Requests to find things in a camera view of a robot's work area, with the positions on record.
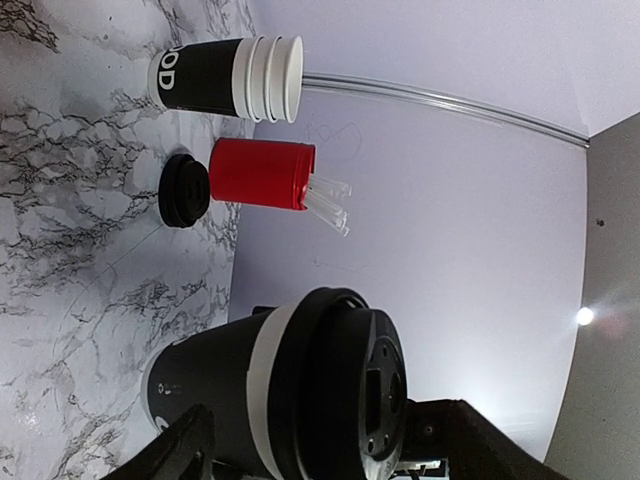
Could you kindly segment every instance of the stack of cups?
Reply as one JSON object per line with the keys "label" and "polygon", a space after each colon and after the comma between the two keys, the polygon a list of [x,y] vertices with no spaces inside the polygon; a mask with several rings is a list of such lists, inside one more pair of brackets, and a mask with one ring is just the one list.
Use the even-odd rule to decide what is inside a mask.
{"label": "stack of cups", "polygon": [[302,93],[303,57],[300,37],[175,47],[151,62],[149,92],[168,108],[293,123]]}

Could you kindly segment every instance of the black coffee cup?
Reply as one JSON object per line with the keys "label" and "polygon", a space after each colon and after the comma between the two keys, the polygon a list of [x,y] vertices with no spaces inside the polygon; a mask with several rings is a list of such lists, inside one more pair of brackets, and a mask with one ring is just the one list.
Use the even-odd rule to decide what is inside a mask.
{"label": "black coffee cup", "polygon": [[404,438],[402,348],[384,312],[321,288],[168,346],[142,401],[158,428],[204,405],[216,460],[252,476],[387,480]]}
{"label": "black coffee cup", "polygon": [[149,69],[151,97],[168,108],[239,116],[233,77],[242,41],[197,43],[159,54]]}

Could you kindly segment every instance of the gray marble veining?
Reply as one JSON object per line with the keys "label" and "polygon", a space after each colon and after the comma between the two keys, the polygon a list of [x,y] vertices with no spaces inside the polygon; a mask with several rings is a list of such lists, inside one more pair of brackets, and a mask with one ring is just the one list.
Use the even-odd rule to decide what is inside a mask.
{"label": "gray marble veining", "polygon": [[0,480],[101,478],[154,436],[150,354],[226,320],[238,208],[169,229],[170,152],[239,119],[169,112],[157,52],[254,34],[244,0],[0,2]]}

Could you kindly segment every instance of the white wall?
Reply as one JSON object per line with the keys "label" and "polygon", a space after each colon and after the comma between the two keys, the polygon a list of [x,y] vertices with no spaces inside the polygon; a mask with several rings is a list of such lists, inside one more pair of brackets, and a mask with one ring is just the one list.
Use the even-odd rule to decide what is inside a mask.
{"label": "white wall", "polygon": [[350,182],[351,233],[243,207],[231,318],[320,286],[386,310],[415,399],[471,401],[542,458],[569,372],[585,248],[585,152],[418,105],[305,93],[262,138],[318,147]]}
{"label": "white wall", "polygon": [[307,71],[418,85],[587,133],[543,2],[279,0],[254,15],[261,33],[303,36]]}
{"label": "white wall", "polygon": [[307,70],[419,85],[595,135],[640,111],[640,2],[279,0],[261,33],[301,34]]}

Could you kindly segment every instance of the clear straw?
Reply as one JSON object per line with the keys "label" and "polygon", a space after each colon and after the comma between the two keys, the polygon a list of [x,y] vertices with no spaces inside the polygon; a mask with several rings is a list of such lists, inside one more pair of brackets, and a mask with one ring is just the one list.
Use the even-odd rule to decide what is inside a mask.
{"label": "clear straw", "polygon": [[347,227],[347,212],[342,207],[324,198],[321,194],[312,189],[307,190],[304,206],[342,236],[346,237],[349,233],[349,227]]}
{"label": "clear straw", "polygon": [[338,180],[324,178],[315,173],[311,175],[309,187],[328,197],[344,199],[351,196],[351,185]]}

